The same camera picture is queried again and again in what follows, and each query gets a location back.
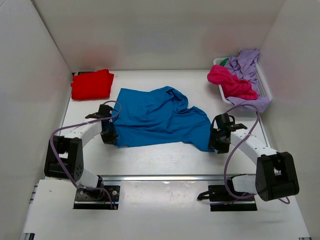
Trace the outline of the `blue t shirt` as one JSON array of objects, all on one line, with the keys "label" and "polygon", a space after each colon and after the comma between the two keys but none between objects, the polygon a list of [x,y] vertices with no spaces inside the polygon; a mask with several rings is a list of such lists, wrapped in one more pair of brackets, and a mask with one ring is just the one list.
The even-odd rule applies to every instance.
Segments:
[{"label": "blue t shirt", "polygon": [[116,146],[142,147],[182,142],[207,152],[211,121],[171,86],[149,92],[122,88],[113,114]]}]

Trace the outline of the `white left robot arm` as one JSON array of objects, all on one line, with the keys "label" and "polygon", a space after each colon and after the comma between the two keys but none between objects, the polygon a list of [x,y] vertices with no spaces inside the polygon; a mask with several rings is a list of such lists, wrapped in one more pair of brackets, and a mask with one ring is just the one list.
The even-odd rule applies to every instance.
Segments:
[{"label": "white left robot arm", "polygon": [[114,123],[122,106],[113,101],[101,104],[98,111],[85,117],[86,121],[55,130],[49,139],[44,174],[50,178],[70,180],[77,189],[86,190],[93,199],[104,195],[102,177],[85,168],[83,148],[100,136],[106,145],[115,145],[119,137]]}]

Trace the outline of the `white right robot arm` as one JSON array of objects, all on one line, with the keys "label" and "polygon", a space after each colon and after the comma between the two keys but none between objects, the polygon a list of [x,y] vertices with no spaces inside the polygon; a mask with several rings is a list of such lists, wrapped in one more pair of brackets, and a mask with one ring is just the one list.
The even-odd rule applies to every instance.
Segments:
[{"label": "white right robot arm", "polygon": [[[228,154],[223,170],[224,195],[229,200],[258,195],[263,201],[282,200],[300,192],[293,156],[279,152],[252,135],[244,124],[236,123],[227,113],[217,115],[210,126],[208,149]],[[255,165],[255,174],[227,176],[227,167],[236,150],[244,153]]]}]

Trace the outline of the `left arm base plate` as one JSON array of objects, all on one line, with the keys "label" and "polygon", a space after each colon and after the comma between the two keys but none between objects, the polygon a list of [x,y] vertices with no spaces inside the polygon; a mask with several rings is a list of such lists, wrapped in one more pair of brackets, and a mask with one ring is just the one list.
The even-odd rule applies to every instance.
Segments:
[{"label": "left arm base plate", "polygon": [[80,188],[76,191],[73,203],[73,209],[76,210],[111,210],[119,209],[120,201],[120,182],[103,183],[104,189],[109,193],[109,196],[103,190],[89,191]]}]

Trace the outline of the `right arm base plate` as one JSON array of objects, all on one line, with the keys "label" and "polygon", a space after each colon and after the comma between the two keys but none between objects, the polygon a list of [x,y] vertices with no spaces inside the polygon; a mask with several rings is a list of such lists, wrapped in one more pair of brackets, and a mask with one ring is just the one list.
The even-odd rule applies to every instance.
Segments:
[{"label": "right arm base plate", "polygon": [[208,200],[211,212],[254,212],[257,205],[254,197],[236,199],[224,185],[209,185],[208,190],[197,196],[198,201]]}]

